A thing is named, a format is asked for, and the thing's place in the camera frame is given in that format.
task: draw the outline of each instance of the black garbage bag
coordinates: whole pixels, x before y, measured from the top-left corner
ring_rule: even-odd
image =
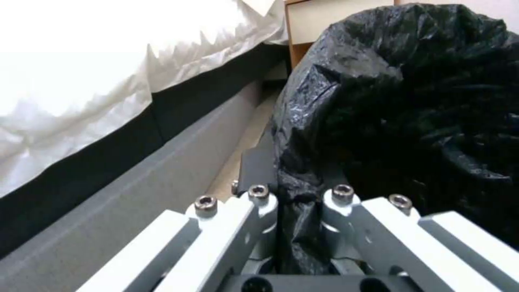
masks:
[[[519,234],[519,38],[463,5],[380,7],[331,25],[295,68],[272,134],[284,194],[281,273],[330,273],[320,165],[361,199],[401,193]]]

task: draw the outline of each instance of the bolt head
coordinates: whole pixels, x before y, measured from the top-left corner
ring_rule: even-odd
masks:
[[[354,195],[355,191],[347,184],[338,184],[332,189],[332,198],[339,203],[351,204]]]
[[[210,218],[218,211],[218,200],[211,196],[200,196],[195,200],[195,213],[199,217]]]
[[[389,202],[395,206],[402,213],[409,216],[411,214],[411,209],[413,208],[413,202],[408,197],[401,194],[392,194],[389,195]]]
[[[269,190],[266,185],[252,185],[248,191],[249,200],[255,205],[265,205],[268,203]]]
[[[230,184],[230,193],[233,195],[238,194],[238,180],[233,180],[233,182]]]

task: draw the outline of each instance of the white plastic sheet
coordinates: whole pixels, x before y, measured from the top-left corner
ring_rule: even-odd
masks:
[[[241,0],[0,4],[0,197],[120,128],[151,92],[285,39],[282,0],[264,17]]]

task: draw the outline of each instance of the floor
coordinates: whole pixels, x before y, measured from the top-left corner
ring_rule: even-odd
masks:
[[[223,202],[232,196],[230,185],[233,180],[238,179],[241,153],[246,149],[256,146],[260,140],[260,136],[272,115],[272,110],[279,93],[280,90],[266,90],[264,92],[264,95],[266,95],[264,101],[254,111],[251,121],[245,132],[243,132],[236,149],[214,179],[206,193],[207,195],[214,196]]]

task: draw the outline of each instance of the gray baseboard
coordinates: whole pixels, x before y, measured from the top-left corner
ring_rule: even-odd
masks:
[[[13,251],[0,261],[0,290],[74,291],[164,209],[183,213],[232,154],[260,96],[260,83],[249,84]]]

